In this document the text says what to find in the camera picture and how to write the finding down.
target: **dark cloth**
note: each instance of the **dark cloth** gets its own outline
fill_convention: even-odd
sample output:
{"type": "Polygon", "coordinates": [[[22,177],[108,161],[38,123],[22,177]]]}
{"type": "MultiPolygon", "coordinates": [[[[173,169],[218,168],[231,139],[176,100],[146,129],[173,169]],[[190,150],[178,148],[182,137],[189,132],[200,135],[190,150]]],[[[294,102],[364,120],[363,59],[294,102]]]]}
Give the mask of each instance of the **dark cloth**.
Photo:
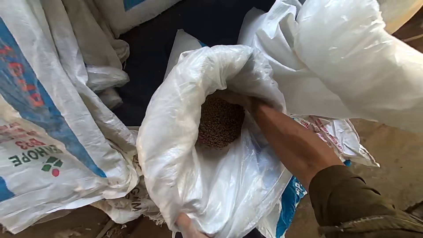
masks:
{"type": "Polygon", "coordinates": [[[178,29],[208,46],[236,44],[245,14],[268,11],[275,0],[182,0],[159,16],[121,35],[130,46],[124,70],[130,81],[116,88],[123,105],[113,110],[126,126],[139,126],[151,96],[163,82],[178,29]]]}
{"type": "Polygon", "coordinates": [[[319,233],[327,238],[423,238],[423,221],[395,209],[346,166],[321,170],[309,192],[319,233]]]}

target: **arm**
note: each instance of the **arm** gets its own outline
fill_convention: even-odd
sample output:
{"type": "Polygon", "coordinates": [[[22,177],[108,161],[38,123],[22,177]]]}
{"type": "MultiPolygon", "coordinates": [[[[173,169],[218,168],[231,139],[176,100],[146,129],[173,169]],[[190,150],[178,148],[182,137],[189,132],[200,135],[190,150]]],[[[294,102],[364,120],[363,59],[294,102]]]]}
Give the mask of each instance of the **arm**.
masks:
{"type": "Polygon", "coordinates": [[[343,165],[316,134],[260,99],[226,90],[218,94],[249,111],[280,161],[307,190],[317,172],[332,165],[343,165]]]}
{"type": "Polygon", "coordinates": [[[280,161],[309,191],[320,233],[328,238],[423,237],[423,223],[350,172],[316,134],[260,99],[219,94],[250,112],[280,161]]]}

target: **brown sleeve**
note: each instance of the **brown sleeve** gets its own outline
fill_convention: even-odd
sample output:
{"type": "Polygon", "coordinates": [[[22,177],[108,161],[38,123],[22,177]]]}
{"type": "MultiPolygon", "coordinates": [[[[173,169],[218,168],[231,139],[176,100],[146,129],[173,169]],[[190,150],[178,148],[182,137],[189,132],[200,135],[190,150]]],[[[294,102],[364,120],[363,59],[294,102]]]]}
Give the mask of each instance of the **brown sleeve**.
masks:
{"type": "Polygon", "coordinates": [[[352,233],[363,237],[363,232],[387,230],[408,230],[411,237],[423,237],[423,224],[418,219],[395,209],[388,199],[346,166],[334,165],[321,170],[311,180],[309,193],[320,230],[331,230],[338,235],[349,233],[336,237],[355,237],[352,233]]]}

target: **open sack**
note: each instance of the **open sack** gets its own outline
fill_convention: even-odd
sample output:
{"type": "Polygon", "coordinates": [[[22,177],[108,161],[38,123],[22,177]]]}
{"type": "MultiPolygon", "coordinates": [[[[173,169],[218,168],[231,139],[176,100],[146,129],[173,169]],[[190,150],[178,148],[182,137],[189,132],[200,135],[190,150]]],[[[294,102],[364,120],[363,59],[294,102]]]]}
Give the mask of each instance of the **open sack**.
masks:
{"type": "Polygon", "coordinates": [[[216,90],[255,96],[285,113],[272,69],[248,46],[214,46],[181,54],[154,93],[137,139],[152,200],[169,228],[185,212],[214,237],[242,237],[280,198],[291,177],[246,113],[241,137],[227,148],[197,148],[201,105],[216,90]]]}

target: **blue stripe on sack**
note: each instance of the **blue stripe on sack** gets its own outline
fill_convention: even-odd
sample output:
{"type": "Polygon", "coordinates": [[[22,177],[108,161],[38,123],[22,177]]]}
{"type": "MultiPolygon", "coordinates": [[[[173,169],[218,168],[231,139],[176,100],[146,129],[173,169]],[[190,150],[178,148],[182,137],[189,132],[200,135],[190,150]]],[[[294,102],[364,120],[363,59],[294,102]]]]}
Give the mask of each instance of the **blue stripe on sack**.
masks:
{"type": "Polygon", "coordinates": [[[307,194],[305,188],[292,176],[282,193],[282,211],[276,225],[276,237],[283,236],[294,218],[295,210],[299,201],[307,194]]]}
{"type": "Polygon", "coordinates": [[[205,43],[202,43],[201,41],[198,41],[201,45],[201,47],[207,46],[205,43]]]}
{"type": "Polygon", "coordinates": [[[349,167],[351,165],[351,160],[344,161],[345,166],[349,167]]]}
{"type": "Polygon", "coordinates": [[[22,118],[44,128],[93,173],[106,177],[69,128],[1,17],[0,75],[0,93],[22,118]]]}
{"type": "Polygon", "coordinates": [[[131,8],[144,2],[145,0],[124,0],[125,11],[131,10],[131,8]]]}
{"type": "Polygon", "coordinates": [[[15,196],[6,186],[6,181],[0,176],[0,202],[15,196]]]}

